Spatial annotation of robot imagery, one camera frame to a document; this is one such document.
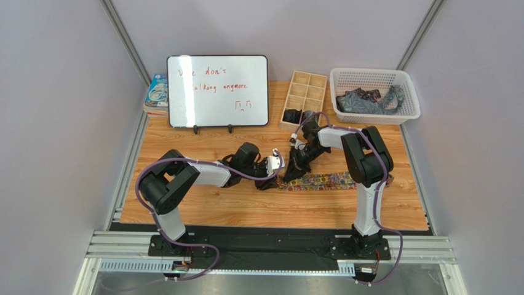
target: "white wall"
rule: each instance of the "white wall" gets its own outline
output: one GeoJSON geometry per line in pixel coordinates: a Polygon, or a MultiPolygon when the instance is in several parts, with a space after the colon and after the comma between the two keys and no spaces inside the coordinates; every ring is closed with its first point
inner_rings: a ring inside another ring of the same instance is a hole
{"type": "Polygon", "coordinates": [[[522,294],[524,2],[447,1],[407,71],[431,213],[470,294],[522,294]]]}
{"type": "Polygon", "coordinates": [[[394,69],[432,0],[114,0],[150,75],[170,55],[263,54],[293,70],[394,69]]]}
{"type": "Polygon", "coordinates": [[[71,294],[145,86],[101,4],[0,9],[0,293],[71,294]]]}

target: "whiteboard frame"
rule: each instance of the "whiteboard frame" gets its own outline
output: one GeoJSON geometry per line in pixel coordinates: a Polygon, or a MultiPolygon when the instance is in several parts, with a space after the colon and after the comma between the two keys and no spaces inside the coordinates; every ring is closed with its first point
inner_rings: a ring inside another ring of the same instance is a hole
{"type": "Polygon", "coordinates": [[[265,124],[260,124],[260,125],[211,125],[211,126],[198,126],[198,125],[195,125],[195,126],[192,126],[192,127],[186,127],[186,126],[173,126],[171,125],[171,111],[170,111],[170,108],[167,108],[167,119],[169,121],[169,125],[173,128],[184,128],[184,129],[189,129],[189,128],[193,128],[193,130],[195,130],[195,127],[200,129],[202,127],[251,127],[251,126],[267,126],[269,124],[269,62],[268,62],[268,57],[263,55],[263,54],[240,54],[240,55],[236,55],[236,54],[222,54],[222,55],[186,55],[186,54],[182,54],[182,55],[170,55],[168,56],[166,59],[165,59],[165,72],[166,72],[166,76],[167,76],[167,101],[169,101],[169,71],[168,71],[168,61],[169,61],[169,58],[171,57],[264,57],[266,59],[266,86],[267,86],[267,94],[268,94],[268,97],[266,99],[266,101],[268,102],[267,103],[267,107],[268,107],[268,119],[266,121],[265,124]]]}

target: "laundry basket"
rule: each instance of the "laundry basket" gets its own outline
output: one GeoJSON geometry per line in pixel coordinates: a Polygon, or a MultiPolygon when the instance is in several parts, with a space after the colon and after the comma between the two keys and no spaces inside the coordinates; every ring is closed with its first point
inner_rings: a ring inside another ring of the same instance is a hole
{"type": "Polygon", "coordinates": [[[330,73],[331,102],[337,119],[345,123],[400,125],[409,119],[420,116],[420,105],[410,75],[404,71],[388,69],[355,69],[336,68],[330,73]],[[394,115],[356,114],[341,112],[336,107],[336,97],[345,95],[346,91],[362,88],[378,89],[384,97],[391,85],[401,85],[406,97],[402,106],[394,115]]]}

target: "book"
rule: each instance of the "book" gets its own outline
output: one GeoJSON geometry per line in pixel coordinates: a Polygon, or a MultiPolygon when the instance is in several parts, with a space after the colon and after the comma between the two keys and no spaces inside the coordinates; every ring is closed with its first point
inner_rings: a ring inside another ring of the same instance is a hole
{"type": "Polygon", "coordinates": [[[167,75],[155,74],[146,95],[144,111],[150,117],[168,117],[168,106],[167,75]]]}

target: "wooden tabletop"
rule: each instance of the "wooden tabletop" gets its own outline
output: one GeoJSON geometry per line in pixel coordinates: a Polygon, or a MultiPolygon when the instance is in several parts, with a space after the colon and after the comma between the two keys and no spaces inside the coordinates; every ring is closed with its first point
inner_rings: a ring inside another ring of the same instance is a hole
{"type": "MultiPolygon", "coordinates": [[[[167,118],[150,118],[121,222],[153,223],[151,215],[134,194],[135,180],[145,166],[170,149],[177,149],[193,159],[218,160],[234,154],[242,143],[250,142],[259,147],[262,157],[278,148],[287,160],[290,132],[280,130],[279,121],[288,87],[289,81],[269,83],[270,112],[265,127],[235,127],[233,134],[229,134],[227,128],[203,128],[195,135],[192,129],[173,129],[167,118]]],[[[329,89],[324,111],[335,124],[329,89]]],[[[365,125],[354,124],[352,127],[365,125]]],[[[395,229],[427,230],[400,129],[393,125],[377,125],[377,128],[393,158],[391,174],[395,177],[391,186],[384,190],[382,223],[395,229]]],[[[347,171],[344,154],[337,149],[313,161],[311,168],[315,174],[347,171]]],[[[350,228],[355,220],[357,191],[258,191],[253,181],[243,179],[240,184],[227,189],[193,186],[179,208],[185,224],[350,228]]]]}

